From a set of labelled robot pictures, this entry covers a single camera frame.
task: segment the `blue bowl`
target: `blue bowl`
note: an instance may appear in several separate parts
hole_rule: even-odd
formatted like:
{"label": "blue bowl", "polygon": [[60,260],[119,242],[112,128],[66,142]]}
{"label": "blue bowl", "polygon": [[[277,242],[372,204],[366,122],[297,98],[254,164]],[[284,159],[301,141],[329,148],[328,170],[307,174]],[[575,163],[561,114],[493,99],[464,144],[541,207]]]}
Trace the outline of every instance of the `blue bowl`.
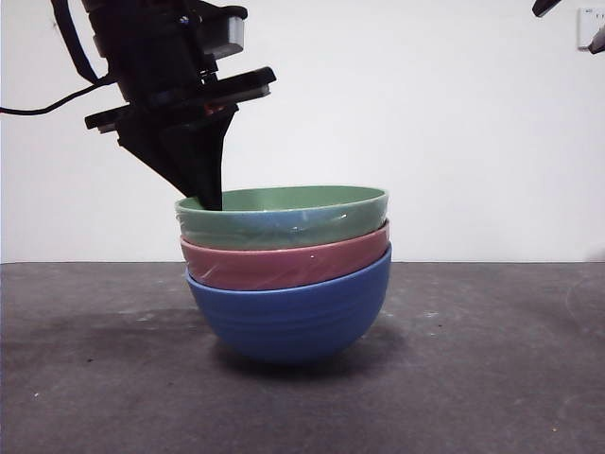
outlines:
{"label": "blue bowl", "polygon": [[372,325],[389,283],[391,247],[363,270],[311,286],[237,291],[210,288],[187,273],[215,333],[242,355],[304,364],[351,345]]}

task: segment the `wall outlet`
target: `wall outlet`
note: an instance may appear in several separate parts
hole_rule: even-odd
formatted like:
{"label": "wall outlet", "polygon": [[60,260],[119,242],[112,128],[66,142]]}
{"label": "wall outlet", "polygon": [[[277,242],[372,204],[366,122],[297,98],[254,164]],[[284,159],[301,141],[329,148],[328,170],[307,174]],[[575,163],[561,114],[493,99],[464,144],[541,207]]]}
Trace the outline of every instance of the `wall outlet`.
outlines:
{"label": "wall outlet", "polygon": [[578,49],[587,50],[595,35],[605,26],[605,8],[580,8],[578,11]]}

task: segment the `robotic arm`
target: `robotic arm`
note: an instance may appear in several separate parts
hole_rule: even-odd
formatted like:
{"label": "robotic arm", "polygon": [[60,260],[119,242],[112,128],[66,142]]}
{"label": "robotic arm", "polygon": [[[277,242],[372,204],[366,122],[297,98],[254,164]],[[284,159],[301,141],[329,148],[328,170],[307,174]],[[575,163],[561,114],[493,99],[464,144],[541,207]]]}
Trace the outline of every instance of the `robotic arm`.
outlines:
{"label": "robotic arm", "polygon": [[216,61],[244,49],[241,7],[199,0],[82,0],[107,59],[98,78],[76,33],[67,0],[51,0],[78,73],[93,85],[37,111],[45,114],[76,96],[117,83],[127,105],[86,117],[89,129],[116,131],[118,143],[208,210],[222,209],[223,139],[237,103],[266,96],[273,71],[258,69],[228,79]]}
{"label": "robotic arm", "polygon": [[[537,0],[533,6],[533,13],[537,17],[543,17],[560,2],[561,0]],[[593,42],[588,46],[588,50],[590,50],[592,54],[599,54],[605,51],[605,27],[595,35]]]}

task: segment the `stacked bowls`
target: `stacked bowls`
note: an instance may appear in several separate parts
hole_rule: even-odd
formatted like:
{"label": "stacked bowls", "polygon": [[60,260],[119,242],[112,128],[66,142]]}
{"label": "stacked bowls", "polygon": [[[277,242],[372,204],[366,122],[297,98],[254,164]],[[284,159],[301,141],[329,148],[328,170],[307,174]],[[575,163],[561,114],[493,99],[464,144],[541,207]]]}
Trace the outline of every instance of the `stacked bowls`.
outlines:
{"label": "stacked bowls", "polygon": [[225,192],[223,211],[176,205],[187,281],[241,354],[300,364],[372,325],[389,280],[388,195],[354,186]]}

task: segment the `white wall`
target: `white wall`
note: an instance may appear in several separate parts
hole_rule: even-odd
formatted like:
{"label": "white wall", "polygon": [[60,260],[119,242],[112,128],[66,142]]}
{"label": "white wall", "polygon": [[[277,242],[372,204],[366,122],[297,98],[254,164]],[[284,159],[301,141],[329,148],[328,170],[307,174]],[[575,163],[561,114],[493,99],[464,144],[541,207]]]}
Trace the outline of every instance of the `white wall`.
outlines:
{"label": "white wall", "polygon": [[[3,105],[40,107],[87,83],[49,4],[3,2]],[[531,0],[242,4],[247,50],[220,74],[270,64],[279,80],[233,122],[226,188],[385,187],[399,260],[603,256],[605,58],[575,49],[586,3],[542,21]],[[5,262],[181,259],[178,192],[83,125],[121,102],[110,87],[47,116],[2,115]]]}

